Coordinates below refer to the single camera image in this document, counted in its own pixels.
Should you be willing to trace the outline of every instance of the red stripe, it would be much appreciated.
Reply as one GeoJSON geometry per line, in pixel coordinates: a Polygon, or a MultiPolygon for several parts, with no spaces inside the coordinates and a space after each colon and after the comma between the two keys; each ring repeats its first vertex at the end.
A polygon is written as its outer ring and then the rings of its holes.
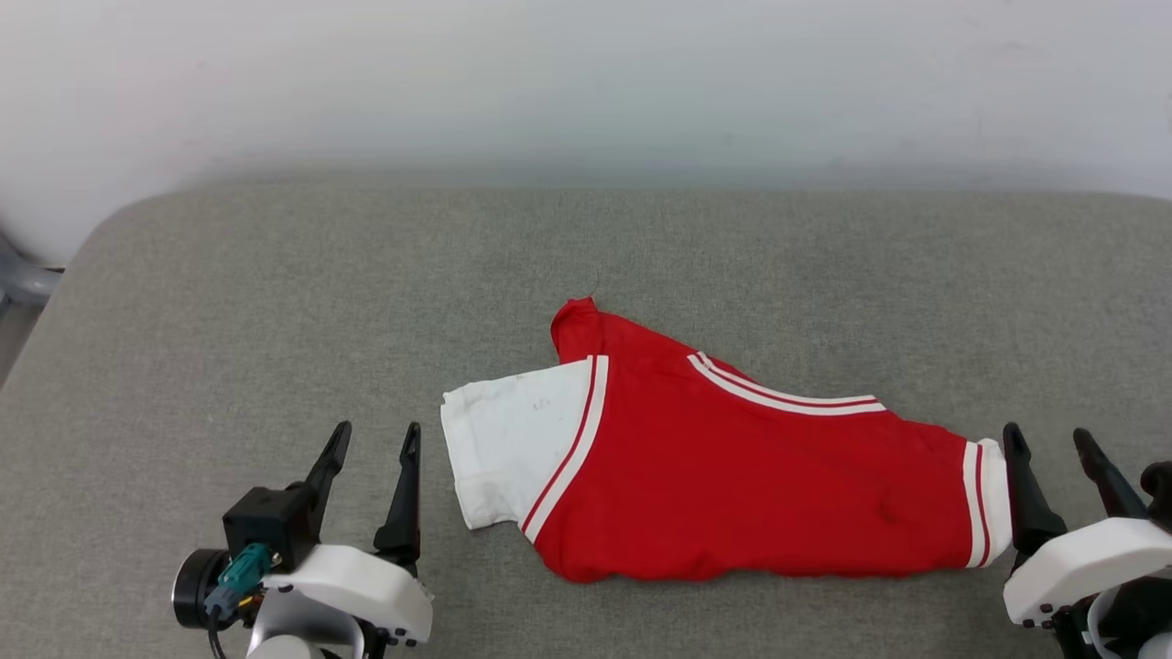
{"type": "Polygon", "coordinates": [[[989,523],[984,519],[984,501],[981,496],[981,463],[983,462],[982,456],[984,455],[984,447],[976,444],[976,508],[981,511],[981,531],[984,534],[984,553],[981,555],[981,561],[976,564],[977,568],[984,565],[984,562],[989,559],[989,523]]]}
{"type": "Polygon", "coordinates": [[[776,400],[778,402],[788,402],[790,405],[803,405],[805,407],[854,407],[857,405],[872,405],[872,403],[877,402],[874,398],[867,398],[866,400],[857,400],[857,401],[851,401],[851,402],[806,402],[806,401],[799,401],[799,400],[793,400],[793,399],[785,398],[784,394],[774,393],[771,390],[770,392],[762,392],[762,390],[758,390],[758,389],[752,389],[750,387],[745,387],[741,382],[737,382],[736,380],[729,378],[728,375],[721,373],[720,371],[716,371],[715,368],[709,368],[708,371],[713,375],[716,375],[717,378],[720,378],[721,380],[724,380],[725,382],[729,382],[730,385],[736,385],[737,387],[741,387],[742,389],[744,389],[747,392],[751,392],[751,393],[755,393],[757,395],[765,396],[766,399],[776,400]]]}
{"type": "Polygon", "coordinates": [[[582,430],[586,428],[586,416],[590,414],[590,403],[594,398],[594,373],[597,371],[598,371],[598,356],[592,356],[590,365],[590,388],[586,390],[586,406],[582,408],[582,420],[581,423],[578,424],[578,434],[574,435],[574,443],[570,444],[570,450],[566,451],[566,456],[561,458],[561,464],[558,466],[558,470],[554,471],[553,476],[550,477],[550,482],[545,483],[545,488],[541,490],[541,494],[537,496],[537,501],[533,503],[533,508],[531,508],[529,510],[529,515],[525,516],[525,523],[520,525],[520,531],[523,534],[529,530],[529,523],[533,519],[533,514],[537,512],[537,509],[541,505],[541,500],[545,498],[545,495],[550,491],[550,488],[553,487],[553,482],[558,480],[559,475],[561,475],[561,470],[566,468],[566,463],[570,462],[570,456],[573,455],[574,450],[578,449],[578,442],[581,441],[582,430]]]}

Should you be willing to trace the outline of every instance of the teal connector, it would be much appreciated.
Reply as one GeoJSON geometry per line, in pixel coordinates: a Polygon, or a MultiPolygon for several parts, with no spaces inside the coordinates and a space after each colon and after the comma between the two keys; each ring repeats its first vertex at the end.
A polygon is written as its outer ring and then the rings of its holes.
{"type": "Polygon", "coordinates": [[[224,569],[216,590],[204,599],[204,610],[211,616],[212,609],[219,607],[219,619],[227,620],[236,613],[241,599],[257,592],[272,566],[268,548],[260,543],[244,548],[224,569]]]}

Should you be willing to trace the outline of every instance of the white wall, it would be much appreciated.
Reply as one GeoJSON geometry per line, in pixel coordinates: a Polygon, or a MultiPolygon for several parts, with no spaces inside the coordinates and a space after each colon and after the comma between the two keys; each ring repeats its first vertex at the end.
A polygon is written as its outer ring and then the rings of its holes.
{"type": "Polygon", "coordinates": [[[1166,0],[4,0],[0,231],[210,181],[1172,196],[1166,0]]]}

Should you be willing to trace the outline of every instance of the floor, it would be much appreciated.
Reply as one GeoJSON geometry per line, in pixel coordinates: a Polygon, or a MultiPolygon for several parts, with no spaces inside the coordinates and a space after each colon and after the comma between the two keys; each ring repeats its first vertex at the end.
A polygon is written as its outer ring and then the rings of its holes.
{"type": "Polygon", "coordinates": [[[0,299],[0,388],[40,317],[41,307],[20,306],[7,298],[0,299]]]}

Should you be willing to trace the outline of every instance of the gray table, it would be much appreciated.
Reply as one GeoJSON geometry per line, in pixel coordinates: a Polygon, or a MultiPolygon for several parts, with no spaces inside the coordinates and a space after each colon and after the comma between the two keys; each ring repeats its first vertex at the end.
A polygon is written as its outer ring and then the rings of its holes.
{"type": "MultiPolygon", "coordinates": [[[[424,429],[420,657],[1056,657],[988,570],[572,585],[469,532],[441,393],[554,364],[599,305],[809,395],[968,437],[1018,421],[1051,502],[1102,516],[1070,432],[1172,457],[1172,205],[1113,196],[243,188],[132,206],[69,267],[0,394],[5,657],[204,658],[182,559],[354,422],[323,535],[368,546],[424,429]]],[[[834,496],[825,492],[825,496],[834,496]]],[[[244,636],[225,640],[243,657],[244,636]]]]}

